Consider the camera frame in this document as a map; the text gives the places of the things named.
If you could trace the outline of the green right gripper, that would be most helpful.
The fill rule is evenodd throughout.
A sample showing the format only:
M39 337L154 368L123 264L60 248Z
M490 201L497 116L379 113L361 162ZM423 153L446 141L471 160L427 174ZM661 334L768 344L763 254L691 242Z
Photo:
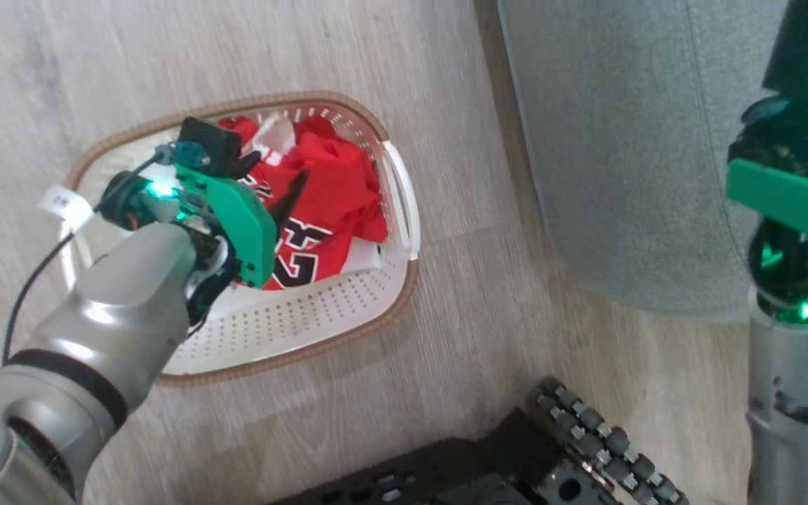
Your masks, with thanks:
M727 198L808 236L808 103L754 102L728 151Z

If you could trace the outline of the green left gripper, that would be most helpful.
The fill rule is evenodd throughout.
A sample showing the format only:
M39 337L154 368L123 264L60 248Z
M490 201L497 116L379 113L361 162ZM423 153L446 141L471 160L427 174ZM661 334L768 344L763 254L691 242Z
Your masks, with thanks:
M250 151L230 165L230 177L213 177L177 164L179 210L174 224L190 236L198 257L188 288L188 311L206 314L234 283L261 290L272 277L278 233L301 197L308 173L298 173L270 213L259 198L238 182L260 162Z

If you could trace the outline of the red basketball jersey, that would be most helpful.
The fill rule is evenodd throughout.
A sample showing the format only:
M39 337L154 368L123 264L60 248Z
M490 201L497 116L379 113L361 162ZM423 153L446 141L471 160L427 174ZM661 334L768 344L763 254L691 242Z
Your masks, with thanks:
M382 244L388 236L382 193L368 153L343 140L321 117L301 121L271 117L220 119L243 138L243 154L261 153L241 184L270 209L298 173L308 173L304 191L276 246L266 290L292 290L341 275L354 236Z

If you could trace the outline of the white cloth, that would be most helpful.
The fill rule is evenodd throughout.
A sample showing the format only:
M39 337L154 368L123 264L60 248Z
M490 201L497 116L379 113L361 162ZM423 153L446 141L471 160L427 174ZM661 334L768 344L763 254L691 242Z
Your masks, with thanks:
M354 236L341 273L375 271L375 269L382 268L382 262L384 262L384 247L382 247L382 244Z

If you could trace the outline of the white laundry basket brown rim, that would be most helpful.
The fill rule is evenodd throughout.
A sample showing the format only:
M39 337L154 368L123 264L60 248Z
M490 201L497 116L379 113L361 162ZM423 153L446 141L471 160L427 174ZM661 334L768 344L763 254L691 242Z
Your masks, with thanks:
M203 119L247 116L256 123L275 113L294 122L327 119L340 137L369 154L389 230L379 247L379 266L292 290L229 288L203 328L177 349L159 386L251 376L341 347L390 323L416 287L422 240L416 192L398 148L368 108L333 90L301 90L190 111Z

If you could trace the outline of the black roller base wheel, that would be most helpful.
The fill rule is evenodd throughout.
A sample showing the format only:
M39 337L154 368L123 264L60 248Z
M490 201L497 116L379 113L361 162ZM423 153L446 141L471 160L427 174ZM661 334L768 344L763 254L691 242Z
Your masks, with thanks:
M633 505L692 505L673 480L632 447L625 429L611 425L557 378L536 384L525 407L605 496L620 489Z

